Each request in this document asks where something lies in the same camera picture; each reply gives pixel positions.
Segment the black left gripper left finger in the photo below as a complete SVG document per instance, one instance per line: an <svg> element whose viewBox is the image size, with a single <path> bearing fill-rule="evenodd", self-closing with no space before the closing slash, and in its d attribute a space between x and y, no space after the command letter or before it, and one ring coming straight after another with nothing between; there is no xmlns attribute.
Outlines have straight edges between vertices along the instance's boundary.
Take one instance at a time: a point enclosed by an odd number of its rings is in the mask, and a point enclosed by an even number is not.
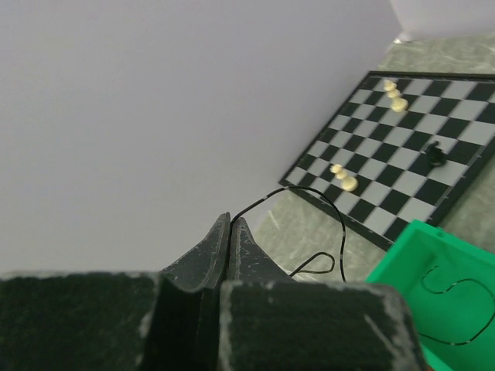
<svg viewBox="0 0 495 371"><path fill-rule="evenodd" d="M230 215L160 271L1 276L3 370L214 370Z"/></svg>

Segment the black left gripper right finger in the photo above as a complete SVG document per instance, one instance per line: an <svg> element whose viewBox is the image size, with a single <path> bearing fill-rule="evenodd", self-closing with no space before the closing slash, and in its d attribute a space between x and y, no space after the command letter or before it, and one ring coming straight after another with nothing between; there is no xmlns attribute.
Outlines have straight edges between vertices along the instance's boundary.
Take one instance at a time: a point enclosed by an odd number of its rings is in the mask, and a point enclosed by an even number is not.
<svg viewBox="0 0 495 371"><path fill-rule="evenodd" d="M233 222L220 289L222 370L423 370L412 314L386 284L302 282Z"/></svg>

